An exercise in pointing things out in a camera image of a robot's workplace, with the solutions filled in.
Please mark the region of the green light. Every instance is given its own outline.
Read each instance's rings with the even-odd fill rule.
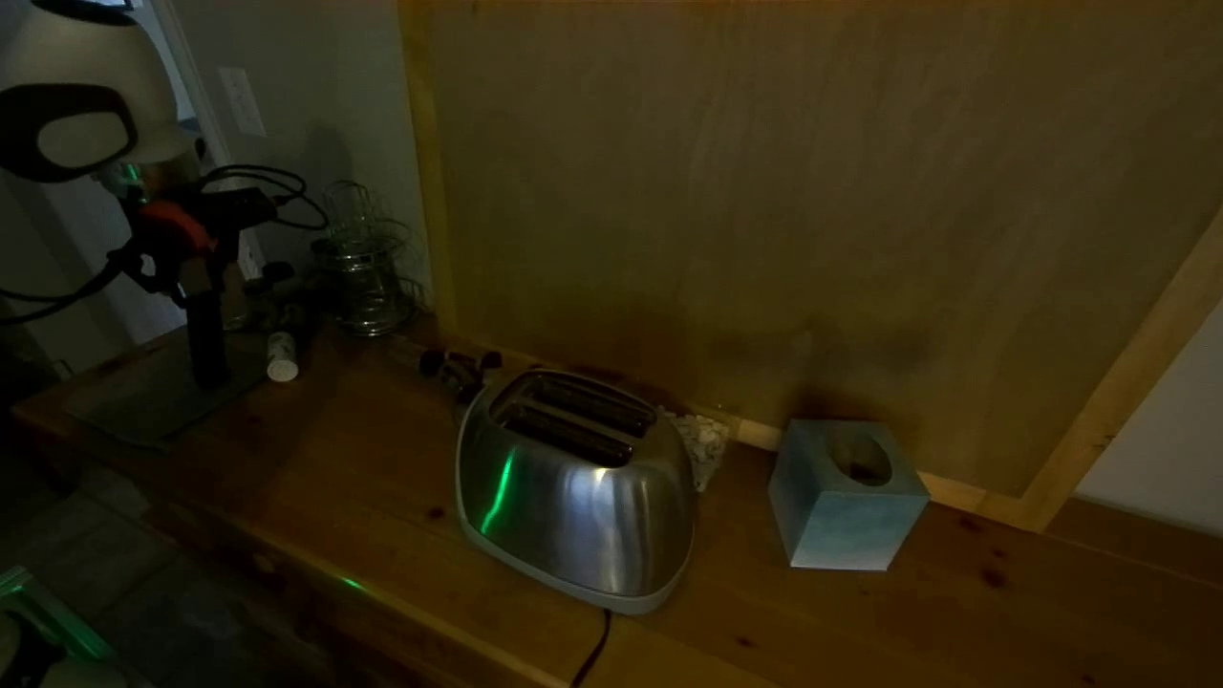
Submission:
[[[141,188],[139,165],[123,165],[123,177],[126,177],[128,188]]]
[[[497,524],[497,514],[503,509],[503,493],[511,485],[511,466],[516,466],[516,449],[508,449],[503,463],[502,463],[497,493],[492,493],[492,503],[489,503],[485,518],[481,518],[481,533],[489,533],[489,528]]]
[[[356,593],[367,593],[367,583],[363,583],[363,581],[356,581],[356,577],[341,577],[341,583],[345,583],[345,588],[356,588]]]

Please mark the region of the kitchen counter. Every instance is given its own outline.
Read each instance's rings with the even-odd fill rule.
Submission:
[[[433,682],[579,674],[602,614],[467,542],[451,510],[460,410],[401,338],[317,337],[294,384],[255,384],[169,447],[63,414],[169,344],[21,402],[29,442],[108,463],[307,572],[348,637]],[[759,449],[727,456],[672,602],[615,614],[585,682],[1223,682],[1215,540],[1144,524],[1127,545],[1109,510],[1039,540],[927,509],[890,572],[793,572],[768,468]]]

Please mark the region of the wooden panel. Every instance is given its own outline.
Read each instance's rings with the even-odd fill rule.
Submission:
[[[1167,294],[1223,192],[1219,3],[405,8],[463,337],[757,425],[879,416],[1033,528],[1219,291]]]

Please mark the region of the toaster slot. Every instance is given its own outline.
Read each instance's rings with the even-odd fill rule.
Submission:
[[[503,426],[516,437],[528,437],[536,442],[568,449],[578,457],[600,463],[600,466],[623,466],[629,457],[628,442],[619,442],[610,437],[597,437],[591,426],[579,426],[572,419],[563,419],[563,416],[530,410],[530,405],[511,405],[503,414]]]
[[[525,397],[530,397],[537,405],[564,410],[564,414],[585,416],[591,425],[609,425],[628,437],[644,437],[644,426],[652,425],[648,405],[643,405],[628,395],[615,395],[609,384],[585,380],[585,378],[536,375],[536,380],[528,384]]]

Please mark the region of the dark floor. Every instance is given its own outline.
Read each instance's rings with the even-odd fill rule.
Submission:
[[[144,509],[144,496],[108,468],[58,493],[0,437],[0,572],[27,565],[141,682],[341,682],[325,648],[300,642],[255,593],[191,563],[141,518]]]

